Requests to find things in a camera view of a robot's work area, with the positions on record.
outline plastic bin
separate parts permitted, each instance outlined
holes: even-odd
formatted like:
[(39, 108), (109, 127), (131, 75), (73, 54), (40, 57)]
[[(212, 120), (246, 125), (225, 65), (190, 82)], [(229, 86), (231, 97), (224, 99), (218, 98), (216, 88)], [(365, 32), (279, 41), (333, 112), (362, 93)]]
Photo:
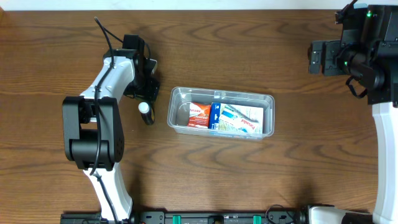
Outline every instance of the plastic bin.
[[(228, 103), (232, 105), (255, 106), (264, 109), (262, 134), (236, 133), (214, 129), (187, 127), (177, 124), (178, 107), (185, 103)], [(224, 90), (207, 90), (200, 88), (175, 87), (172, 90), (169, 103), (167, 124), (178, 133), (201, 136), (219, 136), (225, 138), (264, 139), (274, 133), (275, 101), (270, 95), (243, 93)]]

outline green strip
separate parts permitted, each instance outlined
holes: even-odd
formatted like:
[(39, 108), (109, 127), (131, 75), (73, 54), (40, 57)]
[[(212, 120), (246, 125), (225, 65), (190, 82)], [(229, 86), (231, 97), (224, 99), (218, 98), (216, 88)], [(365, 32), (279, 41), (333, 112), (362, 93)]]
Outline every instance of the green strip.
[(253, 215), (253, 224), (261, 224), (261, 216)]
[(173, 215), (173, 224), (181, 224), (181, 216)]

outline clear plastic container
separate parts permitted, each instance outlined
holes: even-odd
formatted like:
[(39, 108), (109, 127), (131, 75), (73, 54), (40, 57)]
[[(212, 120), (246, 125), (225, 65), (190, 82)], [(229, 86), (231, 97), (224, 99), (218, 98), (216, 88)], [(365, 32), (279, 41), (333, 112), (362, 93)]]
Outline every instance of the clear plastic container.
[[(187, 127), (187, 124), (177, 121), (177, 111), (179, 114), (181, 114), (181, 108), (190, 102), (209, 105), (211, 103), (228, 103), (232, 105), (255, 106), (263, 108), (264, 119), (262, 134), (236, 133), (214, 129)], [(275, 101), (270, 95), (256, 93), (175, 87), (170, 96), (167, 124), (174, 128), (176, 132), (182, 134), (260, 140), (271, 136), (274, 133)]]

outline black bottle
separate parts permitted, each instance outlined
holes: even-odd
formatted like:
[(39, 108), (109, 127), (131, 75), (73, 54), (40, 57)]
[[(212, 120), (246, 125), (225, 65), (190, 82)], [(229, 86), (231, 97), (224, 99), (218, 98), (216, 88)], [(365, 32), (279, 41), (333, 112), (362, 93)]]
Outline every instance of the black bottle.
[(150, 104), (142, 102), (138, 105), (138, 110), (147, 125), (152, 125), (155, 122), (155, 111), (152, 109)]

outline white wall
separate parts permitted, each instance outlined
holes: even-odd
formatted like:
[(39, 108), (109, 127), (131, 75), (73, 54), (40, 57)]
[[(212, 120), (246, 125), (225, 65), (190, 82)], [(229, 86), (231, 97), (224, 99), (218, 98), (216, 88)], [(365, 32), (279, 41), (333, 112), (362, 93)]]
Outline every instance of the white wall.
[[(351, 0), (0, 0), (14, 10), (217, 10), (217, 9), (341, 9)], [(367, 4), (398, 4), (398, 0), (359, 0)]]

